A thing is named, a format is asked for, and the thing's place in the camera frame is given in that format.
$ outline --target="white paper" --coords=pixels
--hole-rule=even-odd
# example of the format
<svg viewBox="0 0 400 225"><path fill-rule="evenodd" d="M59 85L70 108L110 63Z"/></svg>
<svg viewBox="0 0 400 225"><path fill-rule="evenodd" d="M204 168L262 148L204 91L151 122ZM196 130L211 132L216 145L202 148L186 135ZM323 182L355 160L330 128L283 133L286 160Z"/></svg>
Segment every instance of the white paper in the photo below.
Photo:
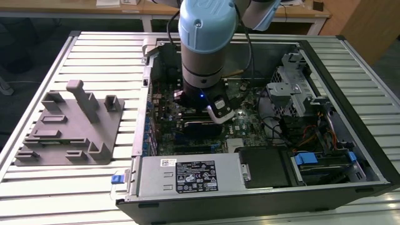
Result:
<svg viewBox="0 0 400 225"><path fill-rule="evenodd" d="M98 8L119 8L120 0L98 0L96 7Z"/></svg>
<svg viewBox="0 0 400 225"><path fill-rule="evenodd" d="M303 4L303 0L286 1L286 2L282 2L280 4L283 4L286 7L299 6Z"/></svg>

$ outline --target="metal table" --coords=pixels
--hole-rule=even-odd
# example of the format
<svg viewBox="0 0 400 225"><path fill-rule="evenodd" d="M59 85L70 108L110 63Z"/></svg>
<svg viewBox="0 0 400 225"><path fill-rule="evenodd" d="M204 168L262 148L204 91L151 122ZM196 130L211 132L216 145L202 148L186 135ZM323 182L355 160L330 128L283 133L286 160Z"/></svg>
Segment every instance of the metal table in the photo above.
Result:
<svg viewBox="0 0 400 225"><path fill-rule="evenodd" d="M254 35L266 39L307 39L398 170L400 169L400 101L347 41L336 37ZM166 33L83 32L66 42L47 77L0 154L0 220L6 224L135 224L111 199L111 175L131 165L136 103L147 69L143 44ZM235 39L246 40L244 35ZM108 165L28 166L11 163L44 106L43 95L82 79L96 98L108 94L126 100L114 161ZM116 186L123 192L126 185ZM399 224L400 190L360 199L336 210L247 217L191 224Z"/></svg>

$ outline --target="barcode sticker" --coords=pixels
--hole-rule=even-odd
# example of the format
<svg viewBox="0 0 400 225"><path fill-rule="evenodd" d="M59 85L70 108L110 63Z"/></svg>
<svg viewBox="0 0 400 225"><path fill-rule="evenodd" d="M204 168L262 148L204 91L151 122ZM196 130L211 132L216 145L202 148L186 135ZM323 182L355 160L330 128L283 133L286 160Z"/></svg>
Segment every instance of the barcode sticker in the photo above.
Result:
<svg viewBox="0 0 400 225"><path fill-rule="evenodd" d="M176 165L176 159L175 158L162 159L160 166L175 166L175 165Z"/></svg>

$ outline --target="floor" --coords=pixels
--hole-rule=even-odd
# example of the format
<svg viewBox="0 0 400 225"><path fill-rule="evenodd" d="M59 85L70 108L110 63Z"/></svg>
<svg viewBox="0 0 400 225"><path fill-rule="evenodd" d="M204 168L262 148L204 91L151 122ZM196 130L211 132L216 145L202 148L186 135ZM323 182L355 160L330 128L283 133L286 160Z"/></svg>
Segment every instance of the floor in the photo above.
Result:
<svg viewBox="0 0 400 225"><path fill-rule="evenodd" d="M12 82L10 85L15 89L12 96L0 94L0 150L19 123L20 117L27 109L40 82L46 77L70 32L72 30L143 31L142 22L139 20L63 19L62 21L54 21L52 19L32 19L32 25L36 29L40 41L39 44L27 47L34 61L32 69L26 73L12 74L0 66L0 76L6 81ZM156 26L160 26L162 29L162 27L166 27L166 23L160 22ZM400 97L399 62L400 41L395 41L386 55L374 66L374 69L398 97Z"/></svg>

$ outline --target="warning label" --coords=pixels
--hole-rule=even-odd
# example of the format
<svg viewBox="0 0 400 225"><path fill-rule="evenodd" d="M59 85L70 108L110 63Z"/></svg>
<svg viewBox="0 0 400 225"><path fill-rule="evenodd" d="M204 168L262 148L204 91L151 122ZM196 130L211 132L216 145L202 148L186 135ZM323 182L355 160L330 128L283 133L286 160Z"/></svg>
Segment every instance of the warning label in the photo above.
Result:
<svg viewBox="0 0 400 225"><path fill-rule="evenodd" d="M176 192L218 191L215 161L176 163Z"/></svg>

